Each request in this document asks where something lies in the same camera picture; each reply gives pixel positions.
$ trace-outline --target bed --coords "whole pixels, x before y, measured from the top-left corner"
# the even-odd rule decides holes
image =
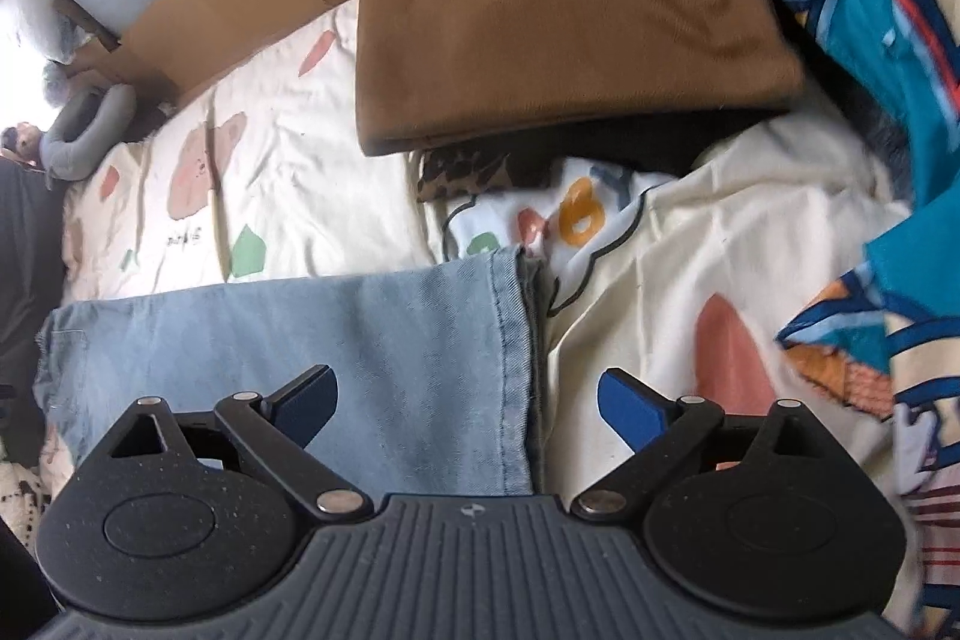
[[[907,215],[816,92],[682,180],[568,159],[547,189],[419,204],[416,155],[366,158],[357,143],[356,14],[349,1],[258,53],[69,191],[64,302],[398,271],[523,244],[549,288],[543,490],[569,501],[630,456],[596,403],[600,373],[620,366],[733,413],[803,399],[894,499],[889,429],[821,399],[774,343],[862,260],[863,242]],[[72,471],[55,432],[40,471],[54,493]],[[888,608],[900,626],[918,582],[905,567]]]

